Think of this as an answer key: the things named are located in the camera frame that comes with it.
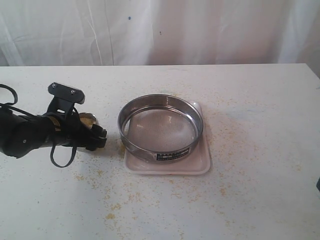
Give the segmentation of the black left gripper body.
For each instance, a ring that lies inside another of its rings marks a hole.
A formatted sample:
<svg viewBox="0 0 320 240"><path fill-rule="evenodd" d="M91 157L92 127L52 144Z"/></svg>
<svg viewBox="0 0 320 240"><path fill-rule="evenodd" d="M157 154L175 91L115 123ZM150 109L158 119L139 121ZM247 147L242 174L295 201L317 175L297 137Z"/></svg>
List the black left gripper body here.
<svg viewBox="0 0 320 240"><path fill-rule="evenodd" d="M53 146L86 148L87 135L91 126L83 124L79 113L47 112L36 116L36 147Z"/></svg>

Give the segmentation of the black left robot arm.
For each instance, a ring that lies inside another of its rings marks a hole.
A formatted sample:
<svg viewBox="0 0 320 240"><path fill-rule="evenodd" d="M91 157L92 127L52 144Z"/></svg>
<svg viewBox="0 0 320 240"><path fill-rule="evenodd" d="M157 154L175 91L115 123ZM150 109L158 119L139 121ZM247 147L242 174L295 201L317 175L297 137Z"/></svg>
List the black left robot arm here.
<svg viewBox="0 0 320 240"><path fill-rule="evenodd" d="M16 115L12 106L0 105L0 152L22 158L46 147L63 146L94 151L103 148L107 131L97 124L85 125L76 111L69 116L60 112L43 115Z"/></svg>

